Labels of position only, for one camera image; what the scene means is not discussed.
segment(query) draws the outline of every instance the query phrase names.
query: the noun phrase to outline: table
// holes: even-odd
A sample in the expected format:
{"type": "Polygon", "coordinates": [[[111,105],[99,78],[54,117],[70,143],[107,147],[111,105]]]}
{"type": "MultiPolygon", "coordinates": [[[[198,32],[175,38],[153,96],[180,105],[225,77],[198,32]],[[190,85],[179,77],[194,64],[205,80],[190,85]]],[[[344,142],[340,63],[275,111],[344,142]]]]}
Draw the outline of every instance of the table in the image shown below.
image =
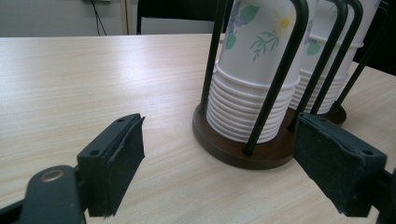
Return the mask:
{"type": "MultiPolygon", "coordinates": [[[[232,167],[196,141],[210,35],[0,38],[0,207],[30,177],[77,154],[113,120],[140,113],[146,158],[115,217],[89,223],[375,223],[339,215],[300,165],[232,167]]],[[[396,77],[365,68],[344,128],[396,166],[396,77]]]]}

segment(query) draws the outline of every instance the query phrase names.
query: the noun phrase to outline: cable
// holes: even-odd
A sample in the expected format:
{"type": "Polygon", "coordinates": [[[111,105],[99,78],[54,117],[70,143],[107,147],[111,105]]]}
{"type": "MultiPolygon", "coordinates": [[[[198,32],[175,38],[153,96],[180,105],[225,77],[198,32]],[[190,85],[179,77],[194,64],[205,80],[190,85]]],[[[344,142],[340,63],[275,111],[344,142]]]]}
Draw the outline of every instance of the cable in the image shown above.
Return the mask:
{"type": "Polygon", "coordinates": [[[105,33],[105,35],[107,35],[106,30],[105,30],[105,27],[103,26],[102,21],[100,20],[99,13],[98,13],[98,11],[96,10],[96,6],[95,6],[95,3],[93,2],[93,0],[91,0],[91,4],[92,4],[92,6],[93,6],[93,10],[95,11],[96,30],[97,30],[97,32],[98,32],[98,35],[100,35],[99,23],[100,23],[100,25],[101,25],[101,27],[102,27],[103,32],[105,33]]]}

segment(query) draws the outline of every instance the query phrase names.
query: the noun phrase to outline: paper cup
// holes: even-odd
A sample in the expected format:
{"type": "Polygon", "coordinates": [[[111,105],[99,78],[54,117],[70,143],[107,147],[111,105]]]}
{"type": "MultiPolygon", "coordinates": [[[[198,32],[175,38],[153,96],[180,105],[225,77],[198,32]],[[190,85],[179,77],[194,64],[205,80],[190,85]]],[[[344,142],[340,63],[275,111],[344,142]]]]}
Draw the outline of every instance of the paper cup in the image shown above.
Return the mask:
{"type": "MultiPolygon", "coordinates": [[[[301,66],[301,70],[305,71],[308,74],[312,74],[318,64],[319,57],[324,49],[324,46],[327,42],[327,39],[316,36],[316,35],[311,35],[309,37],[309,47],[308,50],[303,58],[303,63],[301,66]]],[[[327,74],[329,74],[330,68],[332,67],[332,64],[334,62],[334,59],[338,53],[338,50],[341,46],[341,42],[337,42],[335,45],[332,54],[329,58],[329,60],[326,62],[326,66],[323,69],[322,76],[326,77],[327,74]]],[[[340,74],[341,76],[347,73],[352,61],[353,57],[355,56],[358,48],[361,48],[363,44],[360,45],[354,45],[351,44],[350,47],[348,48],[346,55],[344,56],[343,61],[341,62],[337,74],[340,74]]]]}
{"type": "MultiPolygon", "coordinates": [[[[307,3],[312,21],[317,1],[307,3]]],[[[235,1],[218,69],[251,85],[271,85],[295,20],[295,8],[289,0],[235,1]]],[[[305,47],[302,41],[285,84],[297,80],[305,47]]]]}
{"type": "MultiPolygon", "coordinates": [[[[224,111],[221,109],[216,109],[216,106],[212,103],[209,103],[208,105],[208,111],[206,116],[209,125],[214,130],[216,130],[224,137],[242,143],[246,143],[248,141],[255,122],[253,120],[244,120],[246,123],[250,123],[249,125],[245,125],[241,124],[241,122],[238,121],[235,122],[234,118],[228,119],[227,113],[224,113],[224,111]]],[[[269,141],[277,134],[278,123],[270,119],[268,119],[267,122],[270,122],[270,124],[266,124],[263,128],[258,143],[269,141]]]]}
{"type": "MultiPolygon", "coordinates": [[[[333,81],[333,83],[335,84],[332,84],[329,90],[327,91],[326,96],[324,97],[323,102],[319,108],[318,114],[325,114],[329,112],[330,108],[332,107],[332,104],[337,99],[340,90],[343,88],[346,80],[347,80],[347,74],[343,75],[342,78],[335,79],[333,81]]],[[[318,85],[315,87],[304,112],[308,113],[311,111],[311,108],[318,97],[322,84],[323,84],[323,80],[321,81],[321,83],[318,83],[318,85]]],[[[296,86],[296,91],[290,100],[289,108],[297,109],[298,104],[303,98],[305,88],[306,88],[306,83],[304,83],[304,79],[302,78],[300,84],[296,86]]]]}
{"type": "MultiPolygon", "coordinates": [[[[243,79],[233,77],[230,74],[225,73],[218,65],[215,64],[214,79],[220,86],[228,91],[235,92],[238,95],[244,96],[247,99],[260,98],[268,92],[271,85],[263,85],[257,83],[246,82],[243,79]]],[[[292,83],[284,83],[282,85],[282,91],[292,90],[299,82],[299,77],[292,83]]]]}
{"type": "MultiPolygon", "coordinates": [[[[210,90],[210,94],[215,97],[218,101],[222,102],[223,104],[227,105],[230,108],[234,108],[243,112],[251,113],[251,114],[258,114],[262,108],[262,102],[258,104],[253,104],[250,102],[246,102],[240,100],[227,92],[222,91],[221,89],[216,88],[216,85],[210,90]]],[[[285,96],[278,96],[276,103],[273,106],[272,112],[275,114],[280,109],[284,107],[284,101],[288,101],[290,97],[293,95],[293,92],[290,92],[288,95],[285,96]]]]}
{"type": "MultiPolygon", "coordinates": [[[[353,10],[352,13],[347,14],[346,24],[338,40],[342,42],[347,34],[347,30],[353,20],[353,10]]],[[[323,37],[327,40],[332,31],[334,23],[337,18],[337,7],[330,1],[318,1],[317,13],[315,14],[314,24],[312,26],[311,35],[323,37]]]]}
{"type": "MultiPolygon", "coordinates": [[[[287,105],[289,104],[289,101],[290,100],[285,101],[284,105],[281,106],[281,108],[284,108],[284,110],[286,110],[287,105]]],[[[244,111],[244,107],[242,107],[242,106],[238,106],[238,105],[230,106],[228,103],[226,103],[222,99],[215,97],[213,94],[209,95],[209,102],[216,105],[218,108],[223,110],[225,113],[228,113],[228,114],[234,116],[235,118],[240,118],[243,120],[249,120],[249,121],[253,121],[253,122],[255,122],[255,120],[257,119],[257,116],[259,115],[259,112],[260,112],[260,110],[258,110],[257,113],[250,113],[250,112],[244,111]]],[[[278,120],[279,114],[282,114],[282,111],[276,112],[276,113],[270,113],[270,116],[268,117],[268,119],[278,120]]]]}
{"type": "Polygon", "coordinates": [[[367,35],[367,31],[370,28],[370,24],[373,21],[375,13],[381,3],[380,0],[360,0],[363,8],[363,17],[361,18],[361,25],[352,40],[352,43],[361,44],[364,37],[367,35]]]}

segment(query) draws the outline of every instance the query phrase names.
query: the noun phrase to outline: black metal rod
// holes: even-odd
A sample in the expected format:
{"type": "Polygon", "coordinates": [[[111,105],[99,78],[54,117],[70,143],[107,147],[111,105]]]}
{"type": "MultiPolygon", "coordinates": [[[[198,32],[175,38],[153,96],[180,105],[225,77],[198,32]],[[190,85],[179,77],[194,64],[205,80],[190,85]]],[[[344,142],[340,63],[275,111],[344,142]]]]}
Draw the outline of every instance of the black metal rod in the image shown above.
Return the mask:
{"type": "Polygon", "coordinates": [[[361,75],[361,72],[363,71],[364,67],[371,60],[381,39],[384,38],[385,34],[388,32],[388,30],[390,28],[390,25],[392,24],[393,13],[391,12],[391,7],[389,6],[389,3],[382,1],[381,4],[379,5],[378,9],[381,9],[384,11],[385,20],[382,23],[374,40],[371,42],[371,44],[367,48],[366,52],[364,53],[363,57],[361,58],[361,61],[359,62],[359,65],[356,68],[355,72],[352,74],[351,78],[349,79],[348,83],[344,87],[341,94],[338,96],[338,99],[334,102],[333,105],[335,105],[335,106],[339,106],[344,102],[344,100],[346,99],[350,90],[352,89],[353,85],[355,85],[356,80],[358,80],[359,76],[361,75]]]}
{"type": "Polygon", "coordinates": [[[219,39],[221,35],[221,26],[224,21],[224,15],[227,7],[227,0],[218,0],[218,8],[216,10],[215,24],[213,26],[212,40],[210,42],[209,57],[206,64],[205,80],[202,89],[201,104],[199,113],[205,115],[207,109],[207,100],[209,97],[210,83],[213,76],[213,68],[218,54],[219,39]]]}
{"type": "Polygon", "coordinates": [[[320,54],[317,66],[315,66],[314,72],[312,73],[312,76],[309,79],[308,84],[306,85],[300,103],[297,105],[297,109],[295,110],[293,118],[291,119],[290,125],[288,127],[289,131],[291,132],[295,132],[298,115],[303,112],[308,105],[309,99],[311,98],[311,95],[314,92],[314,89],[318,84],[319,78],[326,66],[326,62],[329,61],[329,58],[332,55],[332,50],[334,49],[338,37],[343,31],[343,28],[347,21],[347,3],[345,3],[343,0],[329,0],[329,2],[333,2],[337,7],[337,18],[335,19],[335,23],[332,31],[330,32],[328,41],[326,42],[323,51],[320,54]]]}
{"type": "Polygon", "coordinates": [[[347,0],[346,3],[353,8],[353,21],[352,23],[350,23],[349,29],[346,33],[346,37],[344,38],[344,41],[341,44],[337,55],[335,56],[334,62],[332,63],[332,66],[329,70],[329,74],[326,76],[326,79],[324,80],[323,85],[320,88],[318,97],[311,108],[310,114],[312,115],[316,115],[318,113],[320,106],[323,103],[323,100],[326,97],[330,86],[332,85],[332,81],[337,75],[337,71],[340,68],[341,63],[343,62],[344,57],[347,54],[350,44],[352,43],[352,40],[355,37],[356,32],[358,32],[359,26],[361,25],[361,19],[363,17],[363,8],[361,6],[361,3],[358,0],[347,0]]]}
{"type": "Polygon", "coordinates": [[[276,70],[274,80],[271,83],[270,89],[267,96],[262,104],[262,109],[259,116],[257,117],[256,123],[254,124],[252,133],[247,141],[247,145],[244,148],[245,155],[251,155],[254,147],[259,140],[262,129],[265,122],[268,120],[271,109],[274,106],[276,97],[285,81],[286,75],[289,72],[290,66],[294,60],[294,56],[297,53],[300,43],[304,37],[306,25],[308,24],[308,4],[305,0],[291,0],[296,10],[296,22],[294,24],[291,36],[286,46],[285,52],[280,60],[279,67],[276,70]]]}

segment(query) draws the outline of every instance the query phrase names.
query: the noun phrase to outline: floral pattern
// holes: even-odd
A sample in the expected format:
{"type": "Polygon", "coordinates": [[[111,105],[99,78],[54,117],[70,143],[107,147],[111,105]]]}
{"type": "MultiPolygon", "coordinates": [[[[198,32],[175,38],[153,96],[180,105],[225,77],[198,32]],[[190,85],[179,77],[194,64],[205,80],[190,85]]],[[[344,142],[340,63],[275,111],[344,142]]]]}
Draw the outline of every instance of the floral pattern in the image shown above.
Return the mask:
{"type": "Polygon", "coordinates": [[[308,22],[308,25],[306,27],[306,31],[308,34],[305,37],[304,44],[309,44],[308,47],[306,48],[306,55],[307,56],[313,56],[316,55],[318,52],[320,52],[320,44],[318,43],[317,40],[309,38],[309,35],[311,34],[312,30],[312,20],[308,22]]]}
{"type": "Polygon", "coordinates": [[[238,1],[233,6],[233,11],[230,15],[230,20],[228,22],[228,36],[225,43],[226,49],[232,49],[236,42],[236,27],[241,27],[243,25],[249,24],[253,21],[260,7],[246,6],[241,10],[241,1],[238,1]]]}
{"type": "Polygon", "coordinates": [[[274,10],[274,24],[272,31],[261,32],[257,35],[257,40],[250,47],[254,49],[253,62],[255,62],[261,55],[272,51],[279,45],[280,38],[289,38],[292,27],[296,21],[295,10],[286,11],[284,8],[274,10]]]}

